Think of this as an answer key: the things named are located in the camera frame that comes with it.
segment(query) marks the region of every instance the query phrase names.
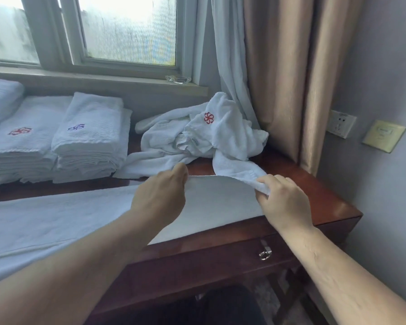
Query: wooden desk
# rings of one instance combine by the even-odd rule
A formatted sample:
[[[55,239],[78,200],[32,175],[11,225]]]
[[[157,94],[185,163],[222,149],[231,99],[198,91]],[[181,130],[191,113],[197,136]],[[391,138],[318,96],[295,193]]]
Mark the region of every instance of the wooden desk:
[[[136,150],[138,140],[133,138],[129,152]],[[267,173],[292,178],[309,197],[314,225],[336,244],[344,242],[362,217],[359,210],[276,151],[267,148],[253,161]],[[214,174],[211,159],[195,160],[188,169],[190,175]],[[11,183],[0,185],[0,201],[127,184],[128,180],[114,178],[56,185]],[[272,249],[272,256],[265,261],[258,256],[263,251],[262,238]],[[297,265],[297,259],[263,216],[153,244],[124,269],[86,323],[98,324],[130,309],[174,301]]]

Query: forearm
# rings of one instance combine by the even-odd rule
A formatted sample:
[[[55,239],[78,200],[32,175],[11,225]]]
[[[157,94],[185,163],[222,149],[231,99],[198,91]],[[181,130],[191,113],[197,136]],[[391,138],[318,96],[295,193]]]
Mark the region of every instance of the forearm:
[[[82,324],[125,265],[162,229],[153,219],[122,216],[1,281],[0,324]]]
[[[340,325],[406,324],[406,302],[320,230],[296,230],[282,236]]]

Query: window frame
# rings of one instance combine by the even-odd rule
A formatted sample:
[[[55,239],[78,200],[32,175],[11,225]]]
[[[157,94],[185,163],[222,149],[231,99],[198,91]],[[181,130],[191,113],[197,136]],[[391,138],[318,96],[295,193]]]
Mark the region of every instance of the window frame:
[[[176,66],[86,57],[78,0],[21,0],[40,65],[1,62],[0,66],[164,79],[192,76],[197,0],[177,0]]]

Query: window pane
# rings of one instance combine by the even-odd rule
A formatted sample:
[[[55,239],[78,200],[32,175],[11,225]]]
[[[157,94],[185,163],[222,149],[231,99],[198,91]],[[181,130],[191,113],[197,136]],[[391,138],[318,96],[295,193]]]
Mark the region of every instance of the window pane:
[[[79,0],[92,58],[174,66],[177,0]]]
[[[39,64],[21,0],[0,0],[0,61]]]

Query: stack of folded towels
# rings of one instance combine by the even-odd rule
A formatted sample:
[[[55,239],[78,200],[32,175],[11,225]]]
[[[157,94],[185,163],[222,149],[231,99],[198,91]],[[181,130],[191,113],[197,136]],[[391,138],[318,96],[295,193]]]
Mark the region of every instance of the stack of folded towels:
[[[131,111],[120,98],[26,97],[0,80],[0,184],[109,176],[128,152]]]
[[[131,113],[121,98],[76,92],[56,131],[53,182],[109,176],[128,155]]]

